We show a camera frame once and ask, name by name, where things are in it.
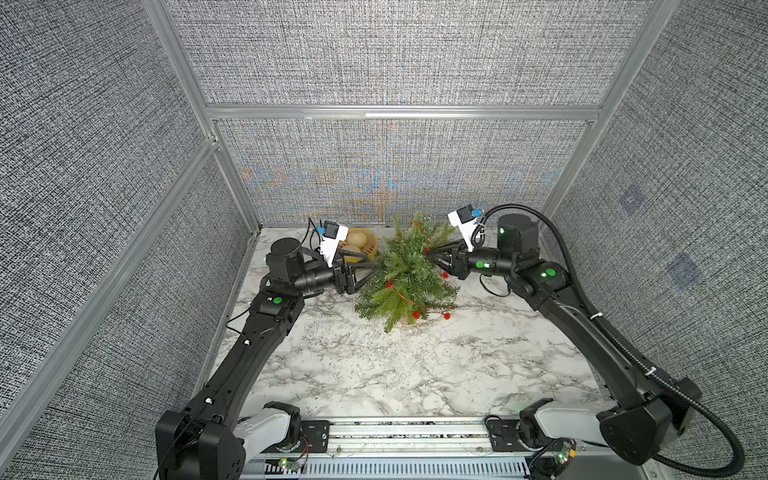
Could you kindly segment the small green christmas tree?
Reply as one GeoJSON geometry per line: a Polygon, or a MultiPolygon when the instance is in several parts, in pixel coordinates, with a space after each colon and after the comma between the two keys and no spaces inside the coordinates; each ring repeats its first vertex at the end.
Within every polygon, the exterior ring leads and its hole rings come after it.
{"type": "Polygon", "coordinates": [[[448,274],[427,255],[433,248],[455,239],[446,221],[415,214],[394,223],[394,233],[383,239],[372,279],[356,294],[355,311],[363,319],[377,320],[385,332],[398,325],[414,325],[434,315],[451,317],[458,288],[448,274]]]}

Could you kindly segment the red string lights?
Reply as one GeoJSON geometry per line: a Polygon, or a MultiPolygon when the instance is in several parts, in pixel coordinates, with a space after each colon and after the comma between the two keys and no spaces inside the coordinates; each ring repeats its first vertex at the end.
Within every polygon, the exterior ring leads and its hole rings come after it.
{"type": "Polygon", "coordinates": [[[427,257],[427,249],[450,234],[444,225],[414,218],[387,241],[384,259],[385,289],[382,305],[387,330],[401,322],[427,319],[433,310],[450,310],[455,289],[427,257]]]}

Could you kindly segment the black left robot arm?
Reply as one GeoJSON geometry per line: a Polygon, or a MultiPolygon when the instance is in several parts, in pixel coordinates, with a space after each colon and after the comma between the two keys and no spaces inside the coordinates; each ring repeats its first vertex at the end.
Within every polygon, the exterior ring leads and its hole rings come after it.
{"type": "Polygon", "coordinates": [[[299,408],[269,402],[248,417],[241,410],[276,348],[297,323],[307,299],[333,288],[355,294],[379,271],[363,253],[323,237],[311,250],[295,238],[275,241],[267,274],[225,359],[181,411],[155,427],[157,479],[237,479],[254,456],[302,444],[299,408]]]}

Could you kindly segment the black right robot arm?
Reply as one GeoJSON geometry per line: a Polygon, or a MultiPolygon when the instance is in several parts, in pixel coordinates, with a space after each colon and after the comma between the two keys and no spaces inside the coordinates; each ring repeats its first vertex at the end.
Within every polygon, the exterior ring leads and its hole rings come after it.
{"type": "Polygon", "coordinates": [[[516,429],[525,448],[540,451],[558,438],[580,440],[641,465],[685,430],[692,409],[649,379],[590,319],[567,270],[541,258],[535,222],[526,215],[503,216],[497,245],[489,248],[471,243],[477,210],[463,207],[448,220],[461,239],[431,248],[428,258],[458,279],[472,272],[503,278],[511,292],[566,335],[610,394],[607,401],[585,404],[543,398],[524,408],[516,429]]]}

